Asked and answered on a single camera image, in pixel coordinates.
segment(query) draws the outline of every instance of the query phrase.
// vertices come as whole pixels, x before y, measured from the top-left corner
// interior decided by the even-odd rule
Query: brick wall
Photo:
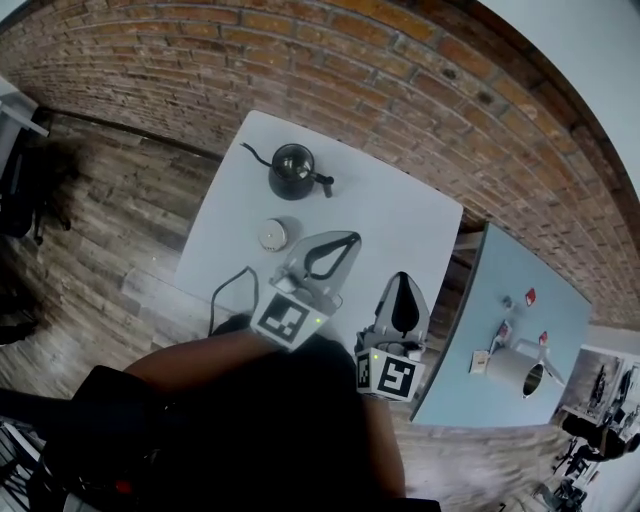
[[[640,325],[638,200],[593,114],[480,4],[40,0],[0,72],[41,104],[223,154],[259,109],[342,140],[491,219]]]

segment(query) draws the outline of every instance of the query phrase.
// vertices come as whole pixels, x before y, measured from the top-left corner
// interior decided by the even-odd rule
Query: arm
[[[406,495],[404,466],[393,431],[389,402],[363,396],[373,475],[387,498]]]
[[[157,391],[174,393],[202,386],[276,350],[252,332],[237,331],[158,350],[133,363],[125,373]]]
[[[609,427],[605,427],[602,429],[602,439],[600,441],[600,446],[598,447],[598,451],[605,455],[605,451],[607,449],[607,433],[609,432]]]
[[[601,453],[594,453],[589,448],[589,445],[584,445],[578,448],[578,451],[575,454],[575,457],[578,457],[583,460],[587,460],[590,462],[602,462],[606,460],[605,456]]]

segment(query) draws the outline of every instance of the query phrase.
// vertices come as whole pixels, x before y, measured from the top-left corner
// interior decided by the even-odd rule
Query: black cable
[[[255,157],[255,159],[260,162],[262,165],[266,165],[267,167],[271,167],[271,162],[267,162],[266,160],[263,160],[262,158],[260,158],[260,155],[258,155],[258,152],[253,149],[251,146],[249,146],[249,144],[247,144],[246,142],[242,142],[240,144],[243,148],[248,149],[249,151],[251,151],[251,153],[253,153],[253,156]]]
[[[213,310],[214,310],[214,306],[215,306],[215,302],[216,302],[216,296],[218,295],[218,293],[220,293],[222,291],[223,288],[225,288],[227,285],[233,283],[236,279],[239,279],[240,277],[242,277],[247,272],[249,272],[253,276],[253,311],[255,311],[256,308],[258,307],[258,300],[260,299],[260,294],[259,294],[260,285],[258,283],[258,274],[256,274],[256,271],[253,270],[251,267],[246,266],[246,267],[244,267],[243,270],[238,272],[231,279],[225,281],[220,286],[218,286],[215,289],[215,291],[213,292],[213,295],[211,296],[211,316],[210,316],[210,319],[209,319],[209,334],[208,334],[209,336],[211,336],[213,334],[213,315],[214,315]]]

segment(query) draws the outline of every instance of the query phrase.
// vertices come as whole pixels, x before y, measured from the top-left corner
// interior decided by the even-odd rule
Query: white table
[[[316,170],[335,178],[333,197],[316,185],[298,201],[285,201],[269,188],[268,169],[246,149],[247,142],[270,161],[280,146],[309,148]],[[442,285],[462,217],[462,206],[397,169],[316,132],[258,111],[238,130],[193,225],[175,275],[175,286],[211,300],[231,276],[250,265],[261,290],[300,238],[330,230],[356,231],[362,249],[340,296],[342,307],[321,329],[351,350],[356,332],[374,321],[389,278],[407,272],[432,311]],[[257,233],[269,218],[283,221],[287,247],[265,251]],[[247,311],[253,282],[243,277],[225,288],[216,305]]]
[[[587,336],[591,304],[544,261],[492,224],[485,228],[478,255],[461,311],[411,421],[457,428],[545,425],[564,388],[545,373],[535,393],[525,400],[523,383],[505,385],[469,373],[473,352],[489,350],[507,318],[513,327],[512,340],[537,341],[547,332],[549,360],[567,382]],[[525,295],[532,287],[536,301],[527,307]],[[515,303],[508,314],[504,297]],[[535,351],[525,353],[537,356]]]

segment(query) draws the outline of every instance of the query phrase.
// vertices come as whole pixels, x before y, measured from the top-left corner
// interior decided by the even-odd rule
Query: floor
[[[5,259],[41,301],[42,324],[30,339],[0,347],[0,385],[69,397],[96,364],[121,369],[206,333],[209,304],[171,283],[218,162],[60,115],[50,140],[73,154],[80,171],[57,196],[72,229],[50,221],[41,247],[30,237],[4,242]],[[433,314],[432,358],[465,268],[463,257],[450,267]],[[409,413],[394,409],[409,491],[441,501],[444,511],[498,511],[503,502],[507,512],[522,510],[518,500],[531,503],[528,494],[550,479],[553,457],[567,441],[552,426],[417,427]]]

